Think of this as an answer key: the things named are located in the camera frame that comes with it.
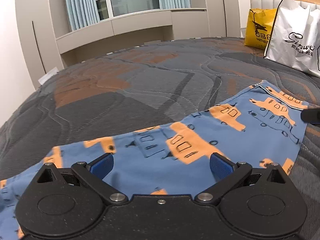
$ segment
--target built-in desk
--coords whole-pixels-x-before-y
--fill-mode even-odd
[[[148,10],[125,14],[56,39],[66,66],[154,40],[208,37],[205,8]]]

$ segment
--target gray quilted mattress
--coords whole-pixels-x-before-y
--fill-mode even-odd
[[[320,78],[268,61],[240,38],[162,42],[87,60],[48,80],[0,128],[0,180],[53,146],[179,121],[263,79],[320,106]],[[319,138],[320,128],[308,125],[290,173],[308,205],[301,233],[312,240],[320,239]]]

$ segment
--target black logo on bag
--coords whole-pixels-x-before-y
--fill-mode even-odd
[[[252,21],[253,23],[254,23],[254,25],[255,25],[255,29],[256,29],[256,32],[258,31],[258,30],[262,30],[262,31],[267,31],[266,30],[266,27],[264,26],[264,25],[260,25],[259,23],[256,23],[255,21]]]
[[[315,49],[315,46],[310,46],[310,45],[308,45],[308,46],[303,46],[302,44],[299,43],[299,42],[301,42],[301,41],[299,41],[299,40],[302,40],[302,39],[303,39],[303,35],[300,34],[300,33],[294,33],[294,32],[292,32],[292,33],[290,33],[290,34],[288,35],[288,39],[289,39],[289,41],[288,41],[288,40],[284,40],[284,41],[285,41],[285,42],[288,42],[288,43],[294,43],[297,48],[300,47],[300,49],[305,49],[305,50],[310,49],[310,50],[312,50],[312,51]]]
[[[250,9],[250,11],[253,13],[253,23],[254,23],[254,28],[255,28],[255,34],[257,37],[257,41],[263,42],[263,43],[268,43],[268,40],[270,40],[270,34],[267,34],[267,36],[264,33],[260,33],[260,31],[267,32],[266,27],[264,25],[260,25],[259,23],[256,22],[254,15],[256,14],[254,11]]]
[[[292,44],[291,48],[294,48],[297,52],[301,53],[301,54],[307,54],[311,57],[313,57],[313,51],[316,48],[316,46],[312,46],[312,45],[307,45],[307,46],[303,46],[300,40],[303,39],[303,35],[300,33],[295,33],[292,32],[288,35],[288,39],[289,40],[284,40],[285,42],[288,43],[294,43]],[[320,66],[319,66],[319,49],[320,49],[320,45],[317,48],[317,58],[318,58],[318,70],[320,71]]]

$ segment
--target yellow shopping bag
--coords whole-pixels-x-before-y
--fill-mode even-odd
[[[270,40],[271,29],[277,8],[270,10],[250,9],[244,44],[265,49]]]

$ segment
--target cartoon print fabric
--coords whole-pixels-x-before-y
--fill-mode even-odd
[[[103,180],[129,198],[133,194],[195,196],[216,183],[209,167],[213,152],[253,167],[277,162],[288,174],[306,130],[300,118],[306,108],[307,102],[262,81],[180,122],[54,147],[42,162],[0,182],[0,237],[23,235],[15,205],[45,162],[70,167],[111,152],[114,168]]]

